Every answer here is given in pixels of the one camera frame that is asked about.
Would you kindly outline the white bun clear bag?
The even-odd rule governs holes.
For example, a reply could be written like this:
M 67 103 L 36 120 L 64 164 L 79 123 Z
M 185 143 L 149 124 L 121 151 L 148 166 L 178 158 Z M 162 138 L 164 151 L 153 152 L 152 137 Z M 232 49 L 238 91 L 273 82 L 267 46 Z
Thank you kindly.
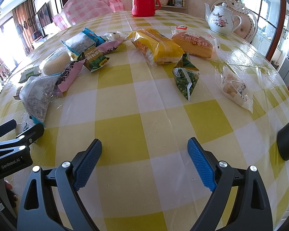
M 40 63 L 39 69 L 44 75 L 50 76 L 61 73 L 69 62 L 71 58 L 67 48 L 60 47 Z

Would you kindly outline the green yellow snack packet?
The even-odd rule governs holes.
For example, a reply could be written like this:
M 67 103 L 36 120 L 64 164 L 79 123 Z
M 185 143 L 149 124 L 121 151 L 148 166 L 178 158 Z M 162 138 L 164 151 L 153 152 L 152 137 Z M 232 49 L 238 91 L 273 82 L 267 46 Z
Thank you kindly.
M 77 61 L 83 61 L 84 66 L 92 73 L 104 67 L 109 58 L 98 48 L 91 46 L 78 56 Z

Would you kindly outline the clear bag white candies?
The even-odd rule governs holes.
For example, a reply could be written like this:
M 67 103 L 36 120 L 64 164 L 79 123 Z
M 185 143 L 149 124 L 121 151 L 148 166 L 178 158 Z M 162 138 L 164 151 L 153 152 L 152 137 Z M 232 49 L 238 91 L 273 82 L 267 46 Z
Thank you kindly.
M 225 97 L 240 107 L 253 112 L 253 95 L 246 82 L 228 66 L 224 65 L 221 73 L 216 73 L 216 83 Z

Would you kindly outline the green peas snack bag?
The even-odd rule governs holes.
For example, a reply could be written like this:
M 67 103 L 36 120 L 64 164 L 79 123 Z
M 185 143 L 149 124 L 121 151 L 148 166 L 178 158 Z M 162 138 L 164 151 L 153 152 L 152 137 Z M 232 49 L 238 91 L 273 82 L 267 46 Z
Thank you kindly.
M 172 73 L 177 88 L 188 101 L 191 101 L 191 95 L 198 82 L 200 71 L 192 64 L 189 53 L 182 55 L 172 69 Z

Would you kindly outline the yellow cake package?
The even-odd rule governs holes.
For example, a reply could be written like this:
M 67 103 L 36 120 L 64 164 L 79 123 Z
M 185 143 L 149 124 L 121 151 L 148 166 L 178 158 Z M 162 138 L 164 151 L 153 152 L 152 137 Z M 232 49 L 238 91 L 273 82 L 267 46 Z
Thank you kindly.
M 132 31 L 127 39 L 151 66 L 177 64 L 185 53 L 183 49 L 153 28 Z

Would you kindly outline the grey seed clear bag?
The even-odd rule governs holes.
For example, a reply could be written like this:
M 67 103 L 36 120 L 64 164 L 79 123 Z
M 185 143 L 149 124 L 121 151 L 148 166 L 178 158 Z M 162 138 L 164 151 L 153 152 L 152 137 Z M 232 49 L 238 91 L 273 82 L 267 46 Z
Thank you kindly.
M 60 74 L 30 76 L 20 90 L 20 99 L 33 122 L 43 124 Z

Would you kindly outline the green white small packet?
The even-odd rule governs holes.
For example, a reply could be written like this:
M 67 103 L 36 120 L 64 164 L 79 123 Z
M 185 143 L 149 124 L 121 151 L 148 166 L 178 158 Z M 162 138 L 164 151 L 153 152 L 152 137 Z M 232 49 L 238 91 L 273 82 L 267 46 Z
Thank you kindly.
M 22 84 L 22 83 L 26 82 L 29 79 L 29 77 L 39 76 L 40 74 L 41 73 L 40 73 L 40 69 L 38 66 L 31 67 L 31 68 L 25 70 L 24 72 L 22 72 L 19 83 Z

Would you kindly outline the pink purple snack packet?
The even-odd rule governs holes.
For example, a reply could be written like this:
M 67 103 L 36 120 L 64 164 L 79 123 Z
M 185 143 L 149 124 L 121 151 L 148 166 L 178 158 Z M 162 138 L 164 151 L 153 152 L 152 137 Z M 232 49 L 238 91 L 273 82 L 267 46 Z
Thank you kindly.
M 55 89 L 53 91 L 54 96 L 63 97 L 63 93 L 69 89 L 77 75 L 80 73 L 83 64 L 84 60 L 69 62 L 61 72 L 59 79 L 55 84 Z

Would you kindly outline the yellow checkered tablecloth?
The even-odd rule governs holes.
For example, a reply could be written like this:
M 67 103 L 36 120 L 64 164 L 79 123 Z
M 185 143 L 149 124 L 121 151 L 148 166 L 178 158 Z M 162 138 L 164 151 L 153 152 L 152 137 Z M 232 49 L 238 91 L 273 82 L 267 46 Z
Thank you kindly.
M 33 163 L 57 167 L 93 139 L 103 152 L 79 194 L 100 230 L 189 230 L 210 196 L 187 153 L 187 141 L 231 166 L 255 165 L 277 225 L 289 205 L 289 160 L 276 136 L 289 122 L 289 91 L 280 74 L 240 37 L 217 35 L 222 60 L 191 57 L 200 77 L 188 101 L 172 65 L 149 66 L 130 41 L 101 69 L 83 68 L 61 98 L 49 103 Z M 226 65 L 253 95 L 253 112 L 216 83 Z

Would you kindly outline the pink checkered covered chair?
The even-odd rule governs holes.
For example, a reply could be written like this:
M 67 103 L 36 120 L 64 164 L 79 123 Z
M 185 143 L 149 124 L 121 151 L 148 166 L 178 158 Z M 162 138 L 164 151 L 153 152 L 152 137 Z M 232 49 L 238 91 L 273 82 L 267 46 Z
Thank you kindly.
M 68 0 L 53 21 L 58 28 L 65 30 L 83 21 L 124 9 L 120 0 Z

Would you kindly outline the sandwich cake clear package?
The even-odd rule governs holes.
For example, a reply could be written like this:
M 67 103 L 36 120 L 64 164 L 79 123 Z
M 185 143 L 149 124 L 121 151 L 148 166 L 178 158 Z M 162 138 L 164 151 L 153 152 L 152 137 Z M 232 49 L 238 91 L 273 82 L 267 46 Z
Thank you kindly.
M 171 31 L 171 40 L 190 55 L 210 59 L 220 49 L 219 40 L 207 32 L 185 25 L 172 26 Z

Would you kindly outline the white ornate chair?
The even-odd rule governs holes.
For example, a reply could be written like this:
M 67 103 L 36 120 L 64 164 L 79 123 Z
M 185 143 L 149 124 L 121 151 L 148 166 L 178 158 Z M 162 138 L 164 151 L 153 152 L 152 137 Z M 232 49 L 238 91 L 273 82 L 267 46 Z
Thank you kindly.
M 234 33 L 251 43 L 258 30 L 256 15 L 241 0 L 217 0 L 211 6 L 211 10 L 215 5 L 221 5 L 223 2 L 227 4 L 227 8 L 233 12 L 233 15 L 238 15 L 242 19 L 241 25 L 234 30 Z

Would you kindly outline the red thermos jug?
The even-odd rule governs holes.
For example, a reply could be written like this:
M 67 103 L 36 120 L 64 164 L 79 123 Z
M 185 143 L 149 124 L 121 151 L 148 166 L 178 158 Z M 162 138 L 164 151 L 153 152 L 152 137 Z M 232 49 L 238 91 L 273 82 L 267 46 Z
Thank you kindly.
M 131 14 L 134 17 L 152 17 L 160 8 L 159 0 L 132 0 Z

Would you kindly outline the white floral teapot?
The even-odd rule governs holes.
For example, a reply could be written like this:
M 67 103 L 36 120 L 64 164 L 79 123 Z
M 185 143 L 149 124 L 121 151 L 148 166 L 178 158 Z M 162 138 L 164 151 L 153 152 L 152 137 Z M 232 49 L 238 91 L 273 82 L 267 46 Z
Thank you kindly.
M 229 35 L 238 29 L 242 24 L 242 18 L 239 15 L 234 15 L 233 12 L 227 8 L 227 3 L 222 2 L 221 5 L 214 5 L 213 10 L 210 10 L 209 4 L 205 5 L 205 19 L 213 32 L 221 35 Z M 234 27 L 234 18 L 239 19 L 239 24 Z

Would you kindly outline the wall mounted television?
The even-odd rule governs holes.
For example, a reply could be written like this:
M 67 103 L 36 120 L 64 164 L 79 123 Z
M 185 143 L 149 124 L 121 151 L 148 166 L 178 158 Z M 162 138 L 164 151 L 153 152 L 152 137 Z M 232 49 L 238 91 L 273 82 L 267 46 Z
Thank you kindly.
M 52 19 L 46 3 L 44 3 L 43 6 L 38 10 L 37 17 L 42 28 L 52 23 Z

